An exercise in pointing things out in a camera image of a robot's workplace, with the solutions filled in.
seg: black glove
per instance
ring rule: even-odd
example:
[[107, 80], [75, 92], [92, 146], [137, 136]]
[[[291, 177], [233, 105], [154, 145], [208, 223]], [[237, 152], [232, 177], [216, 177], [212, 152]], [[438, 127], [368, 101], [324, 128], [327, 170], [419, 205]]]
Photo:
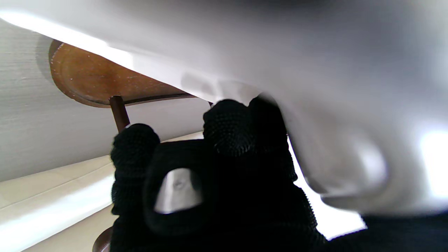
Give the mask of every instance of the black glove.
[[[326, 242], [297, 179], [279, 109], [260, 98], [249, 107], [223, 100], [204, 114], [204, 139], [159, 143], [146, 125], [115, 137], [112, 188], [119, 215], [111, 251], [193, 247], [294, 248]], [[202, 202], [173, 213], [155, 210], [170, 171], [195, 174]]]

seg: finger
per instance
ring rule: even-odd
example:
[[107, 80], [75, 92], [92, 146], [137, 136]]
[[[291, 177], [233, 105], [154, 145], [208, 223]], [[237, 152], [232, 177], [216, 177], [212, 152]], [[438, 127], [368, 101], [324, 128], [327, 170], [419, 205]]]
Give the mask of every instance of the finger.
[[142, 188], [155, 147], [157, 134], [144, 124], [134, 124], [119, 133], [113, 142], [111, 159], [116, 168], [112, 186], [114, 222], [111, 252], [127, 251], [154, 239], [144, 224]]
[[249, 109], [222, 100], [204, 114], [204, 140], [222, 156], [238, 157], [254, 151], [255, 132]]
[[256, 132], [260, 175], [269, 178], [271, 184], [296, 181], [280, 109], [272, 101], [258, 96], [249, 103], [249, 111]]

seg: brown seat underside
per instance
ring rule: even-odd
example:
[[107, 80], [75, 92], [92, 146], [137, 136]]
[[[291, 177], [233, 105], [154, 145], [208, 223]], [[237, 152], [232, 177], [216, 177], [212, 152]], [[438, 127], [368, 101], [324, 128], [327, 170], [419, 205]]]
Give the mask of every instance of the brown seat underside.
[[89, 106], [109, 108], [112, 96], [121, 96], [126, 105], [194, 97], [57, 40], [50, 47], [49, 59], [56, 86], [68, 97]]

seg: white wall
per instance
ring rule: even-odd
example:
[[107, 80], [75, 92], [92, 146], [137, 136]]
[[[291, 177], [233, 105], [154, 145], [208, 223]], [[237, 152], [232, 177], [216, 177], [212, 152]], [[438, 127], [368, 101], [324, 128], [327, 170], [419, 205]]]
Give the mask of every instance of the white wall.
[[[112, 112], [80, 104], [55, 86], [51, 38], [0, 21], [0, 181], [109, 153], [117, 133]], [[202, 129], [206, 101], [192, 98], [128, 106], [160, 138]]]

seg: metal rod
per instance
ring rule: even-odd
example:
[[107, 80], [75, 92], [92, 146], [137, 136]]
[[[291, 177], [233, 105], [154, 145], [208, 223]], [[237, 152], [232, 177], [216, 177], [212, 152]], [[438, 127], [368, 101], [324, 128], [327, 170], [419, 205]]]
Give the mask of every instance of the metal rod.
[[109, 98], [109, 103], [112, 108], [113, 117], [115, 119], [118, 132], [121, 132], [130, 123], [128, 113], [126, 112], [125, 103], [121, 96], [112, 96]]

